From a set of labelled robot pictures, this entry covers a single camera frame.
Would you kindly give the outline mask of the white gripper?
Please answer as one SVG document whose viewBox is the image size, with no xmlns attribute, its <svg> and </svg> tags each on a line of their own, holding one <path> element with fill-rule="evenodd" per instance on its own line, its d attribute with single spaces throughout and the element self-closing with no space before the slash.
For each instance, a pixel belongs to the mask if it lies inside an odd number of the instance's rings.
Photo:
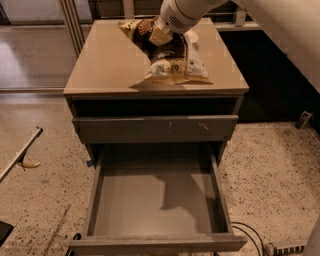
<svg viewBox="0 0 320 256">
<path fill-rule="evenodd" d="M 187 32 L 206 12 L 206 0 L 163 0 L 160 8 L 161 19 L 155 22 L 149 41 L 155 46 L 167 44 L 173 39 L 173 32 Z"/>
</svg>

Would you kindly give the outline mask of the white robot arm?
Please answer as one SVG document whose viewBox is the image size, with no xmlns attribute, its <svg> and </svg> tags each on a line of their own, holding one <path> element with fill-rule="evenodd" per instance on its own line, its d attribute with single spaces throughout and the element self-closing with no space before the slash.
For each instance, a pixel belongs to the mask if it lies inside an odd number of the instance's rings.
<svg viewBox="0 0 320 256">
<path fill-rule="evenodd" d="M 150 41 L 170 42 L 209 11 L 232 1 L 256 24 L 316 89 L 320 90 L 320 0 L 163 0 Z"/>
</svg>

